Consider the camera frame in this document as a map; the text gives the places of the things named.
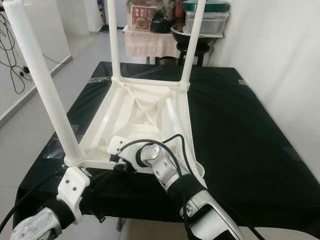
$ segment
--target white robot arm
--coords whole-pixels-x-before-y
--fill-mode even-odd
[[[136,151],[135,159],[120,157],[126,148],[139,143],[145,145]],[[199,183],[189,167],[180,164],[164,143],[151,139],[130,142],[119,150],[114,160],[118,161],[118,165],[138,164],[152,169],[179,210],[190,239],[214,240],[225,231],[235,240],[242,239],[235,222]],[[61,234],[69,224],[79,223],[82,216],[79,203],[85,188],[89,186],[88,180],[78,167],[69,167],[58,187],[57,200],[49,204],[51,208],[46,207],[19,223],[10,240],[50,240]]]

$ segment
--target cardboard box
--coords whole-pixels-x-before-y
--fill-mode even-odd
[[[150,31],[156,6],[131,6],[131,28],[137,31]]]

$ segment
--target black cable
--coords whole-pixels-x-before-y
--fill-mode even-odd
[[[67,64],[67,63],[70,63],[73,58],[69,59],[68,61],[64,61],[64,62],[59,62],[59,61],[55,61],[53,60],[52,58],[48,57],[47,55],[45,55],[44,53],[42,53],[42,55],[46,58],[46,59],[49,59],[50,61],[56,63],[56,64]]]
[[[158,145],[160,147],[163,147],[169,153],[169,155],[171,156],[172,160],[174,161],[175,166],[176,166],[176,171],[179,174],[179,177],[182,177],[181,168],[180,168],[180,165],[179,165],[179,162],[178,162],[176,156],[173,154],[173,152],[164,143],[162,143],[160,141],[156,141],[156,140],[152,140],[152,139],[135,140],[135,141],[132,141],[132,142],[129,142],[129,143],[125,144],[122,148],[120,148],[119,152],[116,155],[118,156],[119,153],[121,153],[127,147],[129,147],[129,146],[131,146],[133,144],[138,144],[138,143],[151,143],[151,144],[156,144],[156,145]]]
[[[3,221],[0,224],[0,234],[2,232],[2,230],[4,229],[4,227],[6,226],[7,222],[9,221],[9,219],[11,218],[11,216],[15,213],[15,211],[20,207],[21,204],[24,203],[24,201],[34,192],[36,191],[38,188],[40,188],[44,183],[46,183],[48,180],[50,180],[53,177],[58,177],[59,176],[59,172],[55,172],[54,174],[48,176],[47,178],[45,178],[43,181],[41,181],[37,186],[35,186],[34,188],[30,189],[14,206],[13,208],[8,212],[8,214],[5,216],[5,218],[3,219]]]
[[[187,158],[187,154],[186,154],[186,144],[185,144],[185,138],[184,136],[182,136],[181,134],[176,134],[176,135],[173,135],[172,137],[168,138],[167,140],[164,140],[162,143],[167,143],[167,142],[170,142],[171,140],[175,139],[175,138],[180,138],[181,139],[181,144],[182,144],[182,153],[183,153],[183,157],[184,157],[184,161],[185,161],[185,164],[186,164],[186,167],[188,168],[190,174],[192,176],[195,176],[194,175],[194,172],[192,171],[191,167],[190,167],[190,164],[189,164],[189,161],[188,161],[188,158]]]
[[[181,134],[176,134],[170,138],[168,138],[167,140],[163,141],[163,142],[159,142],[159,141],[155,141],[155,140],[151,140],[151,139],[140,139],[140,140],[135,140],[132,142],[127,143],[126,145],[124,145],[122,148],[120,148],[119,153],[121,153],[124,149],[126,149],[127,147],[133,145],[133,144],[137,144],[137,143],[152,143],[152,144],[157,144],[161,147],[163,147],[172,157],[176,168],[177,168],[177,172],[179,174],[179,177],[182,177],[182,173],[181,173],[181,168],[179,166],[179,162],[177,160],[177,158],[174,156],[174,154],[172,153],[172,151],[165,145],[165,143],[175,139],[175,138],[181,138],[181,144],[182,144],[182,152],[183,152],[183,157],[184,157],[184,161],[185,164],[190,172],[191,175],[194,175],[188,158],[187,158],[187,154],[186,154],[186,143],[185,143],[185,138],[181,135]],[[234,209],[232,209],[231,207],[229,207],[227,204],[225,204],[224,202],[222,202],[225,206],[227,206],[230,210],[233,211],[234,214],[236,214],[238,217],[240,217],[248,226],[248,228],[252,231],[252,233],[259,239],[259,240],[266,240],[263,236],[261,236],[261,234],[247,221],[245,220],[240,214],[238,214]],[[189,228],[189,217],[187,214],[187,200],[184,198],[183,199],[183,223],[184,223],[184,227],[188,233],[188,236],[193,235],[190,228]]]
[[[183,152],[183,157],[184,157],[184,161],[185,164],[190,172],[190,174],[194,175],[190,165],[189,165],[189,161],[187,159],[187,154],[186,154],[186,147],[185,147],[185,139],[184,136],[182,136],[181,134],[176,134],[170,138],[168,138],[167,140],[163,141],[163,143],[167,143],[175,138],[181,138],[181,144],[182,144],[182,152]],[[245,224],[247,225],[247,227],[252,231],[252,233],[259,239],[259,240],[266,240],[263,236],[261,236],[261,234],[246,220],[244,219],[239,213],[237,213],[232,207],[228,206],[226,203],[224,203],[223,201],[219,201],[222,202],[223,205],[225,205],[228,209],[230,209],[235,215],[237,215],[239,218],[242,219],[242,221],[245,222]],[[183,208],[183,221],[184,221],[184,226],[188,226],[188,216],[187,216],[187,212],[185,211],[185,208]]]
[[[12,84],[13,84],[14,91],[15,91],[16,94],[21,94],[26,89],[26,84],[23,81],[23,79],[30,82],[31,81],[31,77],[24,71],[24,69],[21,66],[17,65],[17,59],[16,59],[16,55],[14,53],[14,48],[15,48],[16,41],[15,41],[15,38],[13,37],[13,34],[11,33],[11,31],[8,28],[8,25],[10,25],[10,23],[1,13],[0,13],[0,16],[2,17],[2,20],[0,19],[0,24],[5,26],[5,31],[6,31],[6,33],[4,31],[1,31],[1,34],[4,37],[8,38],[9,45],[10,45],[9,48],[6,48],[5,44],[3,43],[2,39],[0,38],[0,49],[5,51],[5,55],[6,55],[6,58],[7,58],[7,61],[8,61],[8,64],[6,64],[6,63],[4,63],[2,61],[0,61],[0,64],[3,64],[4,66],[10,68],[10,73],[9,74],[10,74],[10,78],[11,78],[11,81],[12,81]],[[11,54],[13,56],[13,63],[12,63],[10,57],[9,57],[9,52],[11,52]],[[14,75],[16,75],[18,77],[18,79],[20,80],[20,82],[22,84],[22,89],[21,90],[17,89],[16,83],[15,83],[15,79],[14,79]]]

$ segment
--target black tablecloth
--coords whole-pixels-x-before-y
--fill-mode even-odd
[[[182,68],[122,63],[121,72],[125,77],[178,81]],[[111,75],[111,63],[100,62],[92,77]],[[192,68],[188,101],[193,142],[209,192],[239,225],[246,223],[234,211],[255,227],[299,230],[320,238],[320,185],[255,94],[239,80],[234,68]],[[109,87],[108,80],[87,84],[68,112],[78,139]],[[57,148],[53,136],[22,181],[17,200],[61,167],[63,154]],[[36,191],[16,212],[14,224],[54,197],[58,184],[52,179]],[[152,175],[113,174],[93,201],[93,212],[106,216],[180,221]]]

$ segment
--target stool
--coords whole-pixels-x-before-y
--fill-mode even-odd
[[[178,42],[176,44],[176,48],[180,51],[180,56],[177,62],[177,65],[182,65],[183,61],[184,61],[184,56],[187,55],[187,51],[188,51],[188,44],[182,43],[182,42]],[[210,50],[210,46],[208,44],[198,44],[196,46],[195,49],[195,53],[194,56],[198,57],[198,61],[197,61],[197,66],[201,66],[204,62],[204,54],[209,52]]]

